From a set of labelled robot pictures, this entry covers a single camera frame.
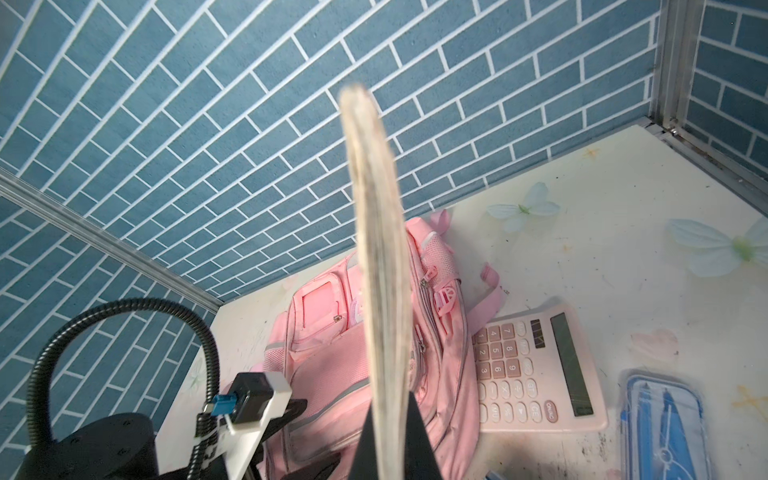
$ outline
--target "blue tile wall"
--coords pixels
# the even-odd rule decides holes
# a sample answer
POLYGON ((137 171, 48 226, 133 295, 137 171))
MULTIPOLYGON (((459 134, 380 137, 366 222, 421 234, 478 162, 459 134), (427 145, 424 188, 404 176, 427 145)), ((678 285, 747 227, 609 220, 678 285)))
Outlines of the blue tile wall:
MULTIPOLYGON (((0 37, 0 166, 222 300, 354 244, 344 84, 378 102, 412 217, 647 114, 659 16, 657 0, 91 7, 3 20, 30 28, 0 37)), ((753 61, 764 17, 745 18, 729 51, 753 61)), ((764 95, 758 77, 724 105, 764 95)))
MULTIPOLYGON (((214 318, 3 197, 0 266, 0 457, 8 459, 0 478, 12 478, 28 444, 25 398, 32 363, 70 318, 129 296, 180 301, 209 324, 214 318)), ((116 412, 142 411, 158 430, 197 349, 192 330, 169 316, 142 312, 90 328, 67 348, 51 386, 57 438, 116 412)))
POLYGON ((684 128, 768 180, 768 4, 706 2, 684 128))

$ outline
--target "calculator display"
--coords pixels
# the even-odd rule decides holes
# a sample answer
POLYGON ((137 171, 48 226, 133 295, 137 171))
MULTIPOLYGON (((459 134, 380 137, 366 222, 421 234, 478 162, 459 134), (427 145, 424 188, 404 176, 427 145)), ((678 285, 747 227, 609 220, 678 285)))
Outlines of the calculator display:
POLYGON ((577 417, 592 415, 594 411, 589 400, 587 384, 584 383, 584 375, 581 373, 581 365, 579 365, 578 357, 576 356, 574 340, 571 337, 571 329, 568 328, 565 313, 553 316, 550 321, 552 323, 554 341, 558 346, 560 364, 563 365, 565 384, 568 387, 568 395, 571 397, 571 407, 573 407, 574 415, 577 417))

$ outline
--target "backpack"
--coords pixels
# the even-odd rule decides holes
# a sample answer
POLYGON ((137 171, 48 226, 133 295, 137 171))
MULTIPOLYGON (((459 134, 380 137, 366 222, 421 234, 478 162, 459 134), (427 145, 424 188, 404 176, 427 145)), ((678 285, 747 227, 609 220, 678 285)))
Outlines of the backpack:
MULTIPOLYGON (((406 222, 411 260, 413 343, 410 390, 445 480, 461 478, 479 432, 478 387, 470 336, 501 308, 505 293, 488 265, 481 278, 492 293, 465 312, 443 211, 430 225, 406 222)), ((361 274, 355 253, 302 286, 274 324, 263 370, 281 372, 306 411, 264 444, 262 476, 285 474, 341 453, 330 478, 346 478, 371 402, 363 332, 361 274)))

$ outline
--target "tabletop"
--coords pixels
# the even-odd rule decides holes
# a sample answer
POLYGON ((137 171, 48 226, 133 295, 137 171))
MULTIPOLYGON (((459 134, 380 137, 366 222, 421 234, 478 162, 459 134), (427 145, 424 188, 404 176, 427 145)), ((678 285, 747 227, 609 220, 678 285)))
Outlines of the tabletop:
MULTIPOLYGON (((695 220, 734 238, 761 218, 756 210, 638 126, 449 210, 445 240, 455 251, 467 306, 486 293, 479 278, 485 261, 510 293, 499 315, 536 308, 553 296, 570 303, 588 336, 609 417, 606 430, 587 435, 481 434, 466 478, 482 478, 489 469, 510 479, 621 478, 618 416, 621 377, 629 369, 679 377, 701 394, 717 476, 765 476, 768 269, 750 261, 724 275, 696 276, 694 249, 676 243, 667 227, 671 219, 695 220), (493 204, 521 204, 537 182, 548 187, 558 214, 531 215, 521 231, 506 233, 504 221, 485 212, 493 204)), ((274 318, 293 292, 336 261, 221 307, 211 329, 222 386, 262 360, 274 318)), ((200 378, 202 353, 157 436, 161 472, 188 460, 194 413, 203 401, 200 378)))

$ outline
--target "calculator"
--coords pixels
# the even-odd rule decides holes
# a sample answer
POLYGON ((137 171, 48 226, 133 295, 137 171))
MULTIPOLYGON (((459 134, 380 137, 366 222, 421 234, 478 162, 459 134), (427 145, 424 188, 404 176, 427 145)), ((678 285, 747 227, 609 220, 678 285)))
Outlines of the calculator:
POLYGON ((481 432, 594 432, 607 427, 587 339, 567 303, 501 316, 472 337, 481 432))

